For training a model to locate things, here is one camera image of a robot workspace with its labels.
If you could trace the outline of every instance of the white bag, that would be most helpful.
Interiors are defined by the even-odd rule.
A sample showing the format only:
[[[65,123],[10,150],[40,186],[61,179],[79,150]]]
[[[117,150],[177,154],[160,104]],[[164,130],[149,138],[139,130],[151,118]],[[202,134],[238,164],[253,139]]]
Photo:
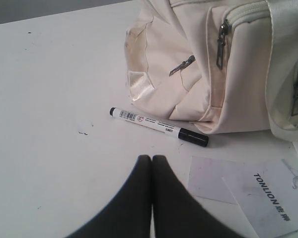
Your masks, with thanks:
[[[141,2],[125,43],[136,107],[204,133],[298,141],[298,0]]]

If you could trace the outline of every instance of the white paper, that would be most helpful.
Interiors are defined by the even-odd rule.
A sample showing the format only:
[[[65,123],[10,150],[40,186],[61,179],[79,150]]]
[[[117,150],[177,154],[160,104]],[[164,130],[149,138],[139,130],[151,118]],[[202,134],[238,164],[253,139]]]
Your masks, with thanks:
[[[237,172],[244,163],[192,157],[188,191],[193,196],[237,204],[222,176]]]
[[[260,238],[298,230],[298,188],[292,188],[293,175],[281,160],[243,165],[223,179]]]

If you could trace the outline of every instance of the barcode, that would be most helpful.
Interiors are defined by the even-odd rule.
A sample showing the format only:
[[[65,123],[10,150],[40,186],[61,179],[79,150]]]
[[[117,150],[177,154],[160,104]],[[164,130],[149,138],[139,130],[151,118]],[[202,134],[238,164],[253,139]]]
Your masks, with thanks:
[[[136,114],[129,113],[129,112],[126,112],[126,111],[121,111],[120,112],[120,117],[127,118],[129,120],[135,120],[136,116],[137,116]]]

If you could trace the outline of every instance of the bag handle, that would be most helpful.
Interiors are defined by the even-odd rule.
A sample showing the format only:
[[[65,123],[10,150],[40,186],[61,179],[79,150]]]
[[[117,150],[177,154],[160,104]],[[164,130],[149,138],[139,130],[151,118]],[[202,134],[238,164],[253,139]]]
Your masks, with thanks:
[[[272,48],[266,78],[266,106],[272,133],[298,142],[298,128],[276,109],[284,81],[298,61],[298,0],[266,0],[272,20]]]

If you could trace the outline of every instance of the table surface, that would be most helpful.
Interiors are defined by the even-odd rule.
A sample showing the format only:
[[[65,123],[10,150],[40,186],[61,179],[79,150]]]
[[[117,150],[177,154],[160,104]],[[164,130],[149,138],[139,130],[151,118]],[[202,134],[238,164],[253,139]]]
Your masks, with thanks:
[[[0,25],[0,238],[70,234],[110,201],[140,154],[166,155],[185,186],[192,156],[294,156],[269,131],[211,135],[202,148],[110,117],[111,107],[138,112],[125,88],[123,45],[139,9],[131,1]],[[237,205],[197,200],[257,237]]]

